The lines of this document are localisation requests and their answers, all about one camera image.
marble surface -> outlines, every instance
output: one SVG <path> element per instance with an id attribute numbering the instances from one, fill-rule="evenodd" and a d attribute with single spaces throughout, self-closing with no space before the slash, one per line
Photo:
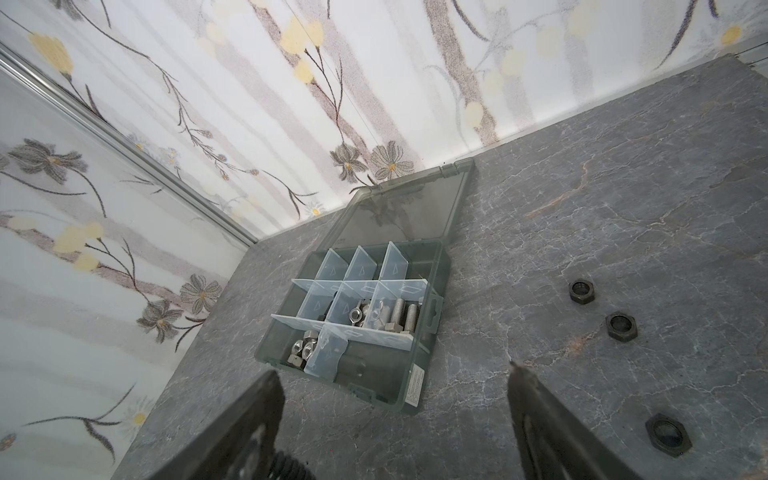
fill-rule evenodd
<path id="1" fill-rule="evenodd" d="M 644 478 L 768 477 L 767 121 L 768 80 L 721 58 L 478 155 L 422 411 L 280 373 L 277 448 L 321 480 L 523 478 L 514 359 Z M 249 251 L 114 478 L 149 475 L 266 369 L 269 314 L 336 216 Z M 619 309 L 631 343 L 606 334 Z M 650 445 L 655 412 L 689 452 Z"/>

yellow flower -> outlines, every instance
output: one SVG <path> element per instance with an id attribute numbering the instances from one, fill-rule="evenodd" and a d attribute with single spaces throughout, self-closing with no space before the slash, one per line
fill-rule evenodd
<path id="1" fill-rule="evenodd" d="M 574 37 L 586 38 L 594 28 L 595 17 L 592 14 L 597 9 L 596 2 L 582 2 L 576 5 L 568 14 L 568 31 Z"/>
<path id="2" fill-rule="evenodd" d="M 104 236 L 104 228 L 98 222 L 90 222 L 83 227 L 85 235 L 90 238 L 102 238 Z"/>
<path id="3" fill-rule="evenodd" d="M 280 36 L 280 46 L 288 53 L 298 55 L 304 51 L 305 44 L 306 33 L 304 28 L 302 28 L 298 18 L 292 17 L 290 23 Z"/>
<path id="4" fill-rule="evenodd" d="M 56 253 L 71 253 L 85 247 L 85 232 L 74 225 L 67 225 L 53 244 Z"/>
<path id="5" fill-rule="evenodd" d="M 312 79 L 315 78 L 315 75 L 312 73 L 310 63 L 303 58 L 299 60 L 299 63 L 296 64 L 296 68 L 293 69 L 293 74 L 296 76 L 296 78 L 306 84 L 310 83 Z"/>
<path id="6" fill-rule="evenodd" d="M 496 70 L 491 70 L 485 74 L 483 85 L 489 94 L 498 94 L 504 86 L 504 77 Z"/>
<path id="7" fill-rule="evenodd" d="M 219 45 L 227 43 L 227 33 L 223 28 L 213 22 L 209 22 L 208 25 L 205 25 L 205 36 L 213 43 Z"/>
<path id="8" fill-rule="evenodd" d="M 553 58 L 560 51 L 562 33 L 553 25 L 543 27 L 536 34 L 536 51 L 543 58 Z"/>
<path id="9" fill-rule="evenodd" d="M 312 42 L 312 45 L 315 45 L 316 47 L 319 47 L 323 44 L 323 24 L 320 23 L 320 20 L 315 20 L 314 22 L 310 22 L 306 26 L 306 34 L 310 37 L 310 41 Z"/>
<path id="10" fill-rule="evenodd" d="M 197 39 L 197 46 L 200 47 L 200 50 L 202 50 L 209 57 L 216 58 L 216 44 L 214 44 L 209 38 L 199 37 Z"/>
<path id="11" fill-rule="evenodd" d="M 38 221 L 32 217 L 11 217 L 8 220 L 8 228 L 13 230 L 32 230 L 38 225 Z"/>
<path id="12" fill-rule="evenodd" d="M 482 123 L 482 117 L 485 114 L 482 105 L 477 101 L 470 101 L 464 110 L 464 118 L 470 127 L 477 128 Z"/>
<path id="13" fill-rule="evenodd" d="M 52 38 L 47 35 L 37 33 L 29 34 L 29 41 L 40 52 L 40 55 L 46 62 L 66 78 L 72 76 L 72 59 L 69 58 L 67 49 L 58 38 Z"/>
<path id="14" fill-rule="evenodd" d="M 730 45 L 734 43 L 736 40 L 738 40 L 740 36 L 741 36 L 741 27 L 739 25 L 731 25 L 720 36 L 720 41 L 723 42 L 723 45 Z"/>
<path id="15" fill-rule="evenodd" d="M 94 257 L 90 253 L 81 253 L 78 259 L 74 261 L 72 266 L 77 270 L 91 272 L 98 266 L 98 258 Z"/>
<path id="16" fill-rule="evenodd" d="M 522 50 L 510 48 L 502 59 L 502 73 L 508 77 L 519 77 L 523 72 L 525 53 Z"/>

lock nut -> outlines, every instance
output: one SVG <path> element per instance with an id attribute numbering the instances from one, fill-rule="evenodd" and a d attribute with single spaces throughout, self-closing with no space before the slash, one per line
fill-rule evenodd
<path id="1" fill-rule="evenodd" d="M 594 285 L 589 280 L 580 278 L 568 286 L 571 300 L 581 305 L 586 305 L 594 300 Z"/>
<path id="2" fill-rule="evenodd" d="M 671 417 L 657 413 L 645 422 L 650 443 L 672 457 L 679 457 L 694 444 L 682 423 Z"/>
<path id="3" fill-rule="evenodd" d="M 637 338 L 637 322 L 632 315 L 614 312 L 605 317 L 605 328 L 608 335 L 619 342 L 629 342 Z"/>

plastic divider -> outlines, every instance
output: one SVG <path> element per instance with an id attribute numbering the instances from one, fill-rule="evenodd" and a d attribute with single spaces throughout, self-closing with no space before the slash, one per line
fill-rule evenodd
<path id="1" fill-rule="evenodd" d="M 325 323 L 317 338 L 315 351 L 304 366 L 304 372 L 332 382 L 339 371 L 339 359 L 346 351 L 347 339 L 339 335 L 332 323 Z"/>
<path id="2" fill-rule="evenodd" d="M 312 285 L 315 284 L 315 280 L 309 280 L 306 278 L 294 278 L 291 280 L 294 285 L 298 286 L 301 290 L 304 290 L 305 292 L 309 292 L 310 288 L 312 288 Z"/>
<path id="3" fill-rule="evenodd" d="M 272 314 L 272 318 L 297 330 L 315 330 L 316 332 L 319 332 L 325 324 L 324 322 L 319 322 L 317 320 L 303 319 L 295 316 L 278 315 L 276 313 Z"/>
<path id="4" fill-rule="evenodd" d="M 328 309 L 328 305 L 333 301 L 334 291 L 326 288 L 321 282 L 315 282 L 310 291 L 306 293 L 304 301 L 299 307 L 297 317 L 303 319 L 317 320 Z"/>
<path id="5" fill-rule="evenodd" d="M 376 262 L 362 247 L 358 246 L 344 275 L 344 281 L 372 280 L 374 273 L 376 273 Z"/>
<path id="6" fill-rule="evenodd" d="M 349 312 L 363 298 L 363 295 L 357 293 L 347 282 L 342 283 L 336 298 L 333 299 L 333 304 L 331 305 L 331 310 L 328 311 L 326 321 L 351 326 L 352 320 L 349 319 Z"/>
<path id="7" fill-rule="evenodd" d="M 343 280 L 347 267 L 349 264 L 338 253 L 328 249 L 323 263 L 320 264 L 320 270 L 317 270 L 315 280 Z"/>
<path id="8" fill-rule="evenodd" d="M 384 255 L 382 272 L 379 280 L 403 280 L 408 273 L 408 257 L 403 255 L 395 244 L 389 242 Z"/>
<path id="9" fill-rule="evenodd" d="M 398 298 L 402 298 L 406 302 L 419 302 L 421 305 L 424 303 L 424 294 L 429 282 L 419 278 L 415 280 L 382 280 L 381 284 Z"/>
<path id="10" fill-rule="evenodd" d="M 405 350 L 406 352 L 413 345 L 413 337 L 407 333 L 385 332 L 383 330 L 366 329 L 338 323 L 326 323 L 323 328 L 330 329 L 335 335 L 350 342 L 371 343 L 373 345 Z"/>

wall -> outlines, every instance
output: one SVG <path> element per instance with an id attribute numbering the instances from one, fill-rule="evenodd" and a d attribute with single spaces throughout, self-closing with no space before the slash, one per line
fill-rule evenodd
<path id="1" fill-rule="evenodd" d="M 5 0 L 2 11 L 0 40 L 259 238 L 768 32 L 761 0 Z"/>
<path id="2" fill-rule="evenodd" d="M 1 71 L 0 104 L 0 478 L 109 478 L 245 248 Z"/>

